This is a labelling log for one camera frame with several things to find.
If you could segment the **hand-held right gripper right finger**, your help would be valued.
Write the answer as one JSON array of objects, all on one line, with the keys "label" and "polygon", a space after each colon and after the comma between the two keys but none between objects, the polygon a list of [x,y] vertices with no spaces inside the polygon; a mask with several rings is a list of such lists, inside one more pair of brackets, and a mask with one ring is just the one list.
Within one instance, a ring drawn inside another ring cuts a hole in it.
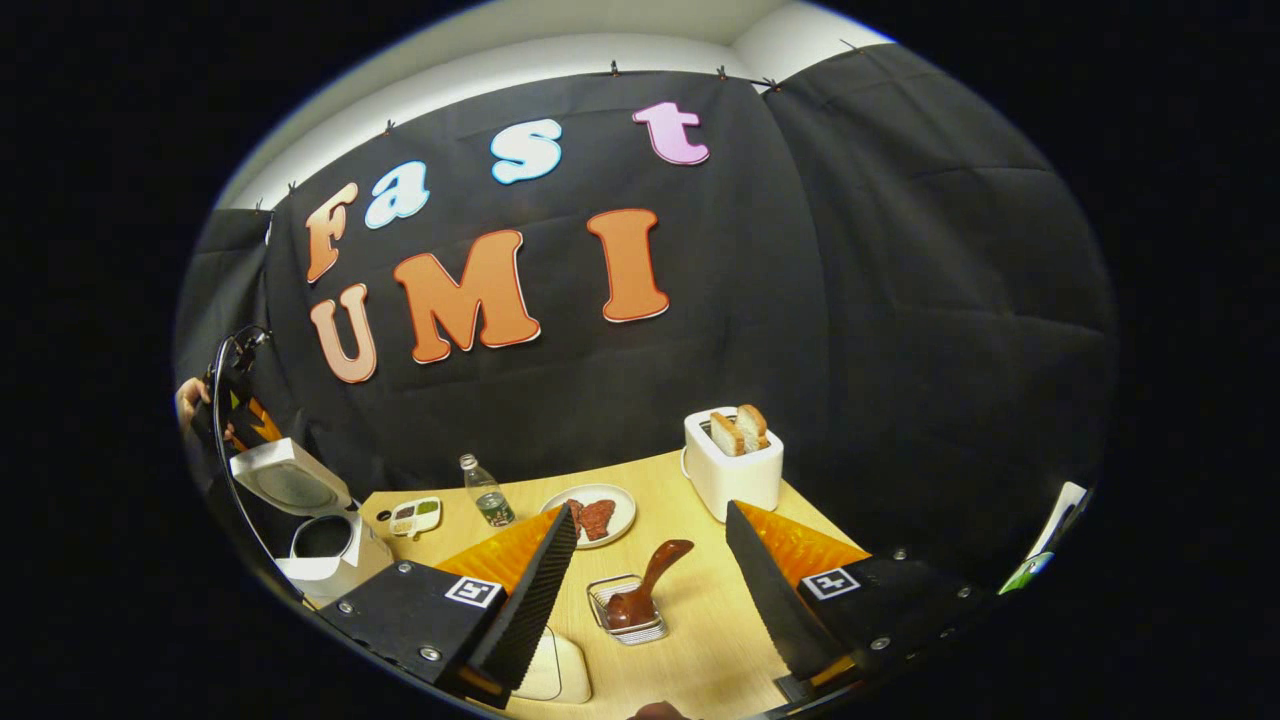
[{"label": "hand-held right gripper right finger", "polygon": [[923,665],[996,601],[997,579],[920,543],[856,543],[753,503],[726,541],[795,678],[878,685]]}]

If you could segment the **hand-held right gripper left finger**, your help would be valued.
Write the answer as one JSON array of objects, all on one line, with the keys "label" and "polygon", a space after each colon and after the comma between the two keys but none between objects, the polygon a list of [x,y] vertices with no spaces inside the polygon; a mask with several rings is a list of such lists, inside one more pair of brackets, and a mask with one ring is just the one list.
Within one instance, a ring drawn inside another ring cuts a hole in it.
[{"label": "hand-held right gripper left finger", "polygon": [[576,547],[571,510],[554,506],[436,566],[394,564],[317,615],[417,680],[504,708]]}]

